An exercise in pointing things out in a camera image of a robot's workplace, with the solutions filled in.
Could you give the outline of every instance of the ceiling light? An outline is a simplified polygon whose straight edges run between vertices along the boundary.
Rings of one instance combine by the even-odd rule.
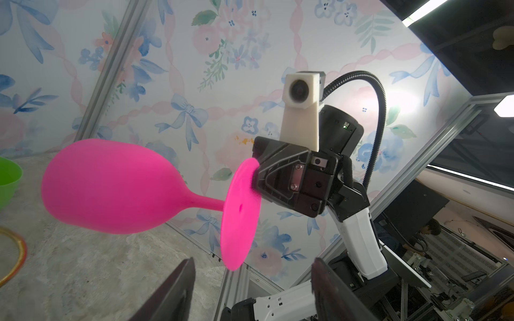
[[[439,7],[440,5],[445,3],[446,1],[448,1],[448,0],[430,0],[430,1],[428,1],[427,3],[422,5],[419,9],[414,11],[410,16],[405,18],[405,20],[402,21],[403,24],[406,27],[409,27],[414,22],[416,22],[419,19],[423,18],[424,16],[429,14],[432,10],[434,10],[437,7]]]
[[[434,166],[434,165],[428,164],[427,167],[436,168],[436,169],[438,169],[440,171],[443,171],[443,172],[447,172],[447,173],[455,174],[455,175],[458,175],[458,176],[466,177],[466,178],[469,178],[469,179],[472,179],[472,180],[475,180],[475,181],[478,181],[478,182],[486,183],[486,184],[489,184],[489,185],[492,185],[492,186],[496,186],[496,187],[501,187],[501,188],[504,188],[506,190],[514,192],[514,188],[512,188],[510,186],[505,186],[505,185],[498,184],[498,183],[495,183],[495,182],[486,181],[485,179],[481,179],[481,178],[478,178],[478,177],[469,176],[469,175],[462,174],[462,173],[459,173],[459,172],[451,171],[449,169],[442,168],[442,167],[439,167],[439,166]]]
[[[514,95],[509,95],[494,108],[500,117],[514,117]]]

